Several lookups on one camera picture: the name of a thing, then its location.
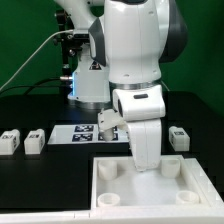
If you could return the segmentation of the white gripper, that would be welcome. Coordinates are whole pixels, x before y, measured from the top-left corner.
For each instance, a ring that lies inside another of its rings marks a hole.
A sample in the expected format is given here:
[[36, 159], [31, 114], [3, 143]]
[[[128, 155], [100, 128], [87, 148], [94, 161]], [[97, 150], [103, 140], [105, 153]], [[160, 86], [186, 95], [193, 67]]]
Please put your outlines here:
[[161, 120], [128, 122], [127, 127], [136, 169], [145, 171], [157, 168], [161, 157]]

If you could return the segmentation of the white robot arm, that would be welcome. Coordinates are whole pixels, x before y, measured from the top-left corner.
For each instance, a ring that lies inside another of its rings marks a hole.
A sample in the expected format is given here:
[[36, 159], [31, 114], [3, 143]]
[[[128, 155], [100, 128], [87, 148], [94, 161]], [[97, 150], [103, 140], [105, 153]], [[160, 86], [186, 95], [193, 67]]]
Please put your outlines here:
[[161, 62], [175, 60], [187, 29], [175, 0], [54, 0], [80, 41], [71, 103], [95, 109], [106, 141], [118, 127], [128, 133], [135, 167], [156, 168], [161, 156], [165, 103]]

